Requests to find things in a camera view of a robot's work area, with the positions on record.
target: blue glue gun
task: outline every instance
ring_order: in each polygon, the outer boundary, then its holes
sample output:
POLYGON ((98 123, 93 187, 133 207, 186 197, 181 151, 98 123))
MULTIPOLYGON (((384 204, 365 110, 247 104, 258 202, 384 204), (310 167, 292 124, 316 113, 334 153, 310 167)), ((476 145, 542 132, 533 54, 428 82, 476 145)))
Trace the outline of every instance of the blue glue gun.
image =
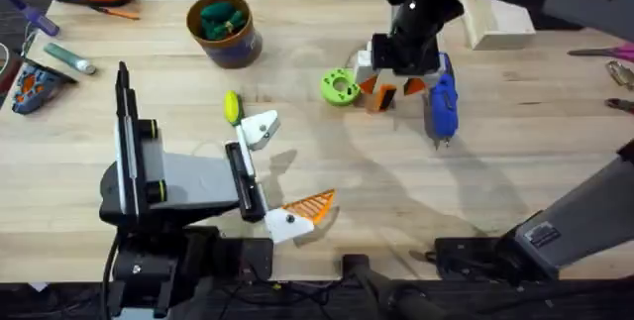
POLYGON ((436 148, 440 141, 449 141, 458 130, 458 92, 456 91, 456 79, 451 61, 446 53, 441 53, 445 61, 445 73, 440 77, 438 84, 429 91, 429 104, 431 107, 431 122, 436 148))

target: glue gun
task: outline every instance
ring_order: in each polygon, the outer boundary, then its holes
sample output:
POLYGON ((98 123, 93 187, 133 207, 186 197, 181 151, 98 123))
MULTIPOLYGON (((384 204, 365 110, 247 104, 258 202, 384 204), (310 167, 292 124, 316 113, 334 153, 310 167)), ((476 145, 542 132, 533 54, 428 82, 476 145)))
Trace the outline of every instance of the glue gun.
POLYGON ((448 147, 458 130, 458 92, 454 70, 449 56, 441 53, 441 57, 445 60, 446 71, 425 100, 425 130, 436 149, 441 141, 448 147))

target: wooden table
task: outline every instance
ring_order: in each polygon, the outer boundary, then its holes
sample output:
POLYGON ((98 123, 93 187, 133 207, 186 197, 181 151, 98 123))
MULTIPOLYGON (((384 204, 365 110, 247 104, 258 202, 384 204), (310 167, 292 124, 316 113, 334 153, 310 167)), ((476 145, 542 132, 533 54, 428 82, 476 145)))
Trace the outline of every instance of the wooden table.
MULTIPOLYGON (((234 139, 224 120, 227 89, 247 113, 276 109, 281 127, 254 154, 271 204, 336 188, 323 227, 275 247, 276 278, 332 278, 346 253, 370 255, 392 277, 436 277, 412 257, 436 237, 500 235, 549 206, 614 157, 634 136, 634 119, 603 106, 626 96, 605 58, 568 49, 618 44, 603 34, 539 33, 534 47, 476 53, 460 21, 440 38, 455 65, 461 127, 435 151, 423 132, 419 96, 369 115, 329 106, 321 75, 342 66, 374 32, 388 27, 384 0, 247 0, 264 36, 249 68, 214 65, 189 37, 195 0, 139 0, 142 20, 54 2, 58 39, 38 35, 30 57, 80 80, 41 111, 0 113, 0 281, 97 280, 114 228, 101 222, 99 180, 114 159, 114 83, 124 60, 141 115, 158 119, 165 149, 220 157, 234 139), (55 41, 89 57, 95 76, 43 52, 55 41)), ((228 236, 264 236, 238 212, 206 220, 228 236)), ((565 277, 615 277, 631 271, 634 245, 583 260, 565 277)))

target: cable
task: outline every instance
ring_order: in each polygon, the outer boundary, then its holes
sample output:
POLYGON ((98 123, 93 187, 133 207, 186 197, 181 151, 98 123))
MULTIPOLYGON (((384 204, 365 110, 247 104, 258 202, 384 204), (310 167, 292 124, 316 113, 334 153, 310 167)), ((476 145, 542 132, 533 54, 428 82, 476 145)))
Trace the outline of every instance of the cable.
MULTIPOLYGON (((239 295, 235 295, 236 299, 246 303, 246 304, 250 304, 250 305, 256 305, 256 306, 290 306, 290 305, 294 305, 297 304, 299 302, 302 302, 304 300, 309 300, 311 299, 311 297, 316 297, 319 296, 327 291, 330 291, 332 289, 334 289, 335 287, 339 286, 341 284, 341 282, 343 282, 343 279, 338 280, 336 282, 333 282, 333 284, 321 288, 319 290, 316 290, 312 293, 303 293, 299 296, 297 296, 296 298, 292 299, 292 300, 287 300, 287 301, 256 301, 256 300, 251 300, 248 298, 245 298, 243 296, 239 296, 239 295)), ((225 292, 226 294, 230 295, 231 292, 225 288, 222 288, 222 291, 225 292)))
POLYGON ((319 310, 321 311, 321 314, 326 318, 326 320, 333 320, 333 317, 330 316, 330 314, 328 314, 324 306, 321 304, 318 304, 318 305, 319 305, 319 310))
POLYGON ((222 318, 225 317, 225 313, 227 312, 227 309, 229 309, 229 305, 231 304, 231 301, 235 298, 236 294, 241 288, 242 288, 242 285, 240 284, 231 293, 231 295, 229 295, 229 297, 227 298, 227 301, 225 301, 225 305, 222 307, 222 311, 220 312, 220 315, 218 315, 218 320, 222 320, 222 318))
POLYGON ((88 305, 91 304, 94 299, 96 298, 97 294, 94 294, 93 296, 91 296, 88 299, 84 299, 81 301, 78 301, 75 304, 66 306, 64 308, 61 309, 57 309, 57 310, 51 310, 51 311, 44 311, 44 312, 37 312, 37 313, 24 313, 24 314, 9 314, 8 317, 10 319, 33 319, 33 318, 43 318, 43 317, 49 317, 49 316, 55 316, 55 315, 63 315, 69 311, 72 310, 77 310, 81 307, 83 307, 84 305, 88 305))
POLYGON ((299 281, 299 280, 294 280, 294 281, 287 281, 284 282, 282 284, 297 284, 297 285, 301 285, 301 286, 305 286, 305 287, 311 287, 311 288, 316 288, 316 289, 321 289, 324 287, 328 287, 330 286, 330 284, 332 284, 334 281, 329 281, 326 284, 313 284, 309 281, 299 281))
POLYGON ((101 317, 102 320, 110 320, 110 311, 108 310, 108 285, 110 283, 110 272, 112 271, 112 263, 117 253, 117 248, 121 243, 121 231, 117 230, 115 238, 112 240, 112 246, 108 252, 106 265, 103 269, 103 277, 101 279, 101 317))
POLYGON ((627 285, 634 288, 634 274, 622 277, 620 279, 609 280, 601 284, 590 285, 582 289, 552 291, 548 294, 528 296, 518 300, 489 305, 489 306, 485 306, 483 308, 477 309, 475 313, 480 315, 490 315, 493 313, 516 308, 516 307, 533 303, 533 302, 541 302, 541 301, 552 300, 552 299, 561 299, 561 298, 566 298, 566 297, 571 297, 571 296, 581 295, 581 294, 590 294, 590 293, 600 292, 603 290, 616 289, 620 286, 627 286, 627 285))
POLYGON ((30 33, 29 33, 29 29, 31 29, 32 25, 31 22, 27 23, 27 26, 24 28, 24 42, 22 43, 22 52, 20 53, 21 57, 24 57, 27 55, 27 53, 29 52, 29 49, 31 48, 31 44, 33 43, 33 39, 36 35, 36 32, 38 31, 37 29, 33 29, 30 33))

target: yellow object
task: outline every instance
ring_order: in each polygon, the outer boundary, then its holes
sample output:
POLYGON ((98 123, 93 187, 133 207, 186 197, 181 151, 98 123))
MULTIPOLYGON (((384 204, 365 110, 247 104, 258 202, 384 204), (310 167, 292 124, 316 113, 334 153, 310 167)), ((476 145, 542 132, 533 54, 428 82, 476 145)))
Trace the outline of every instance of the yellow object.
POLYGON ((227 91, 225 94, 225 118, 227 122, 236 127, 240 124, 243 115, 240 96, 234 91, 227 91))
POLYGON ((305 217, 317 225, 326 216, 335 198, 335 190, 330 189, 305 199, 282 206, 284 210, 305 217))

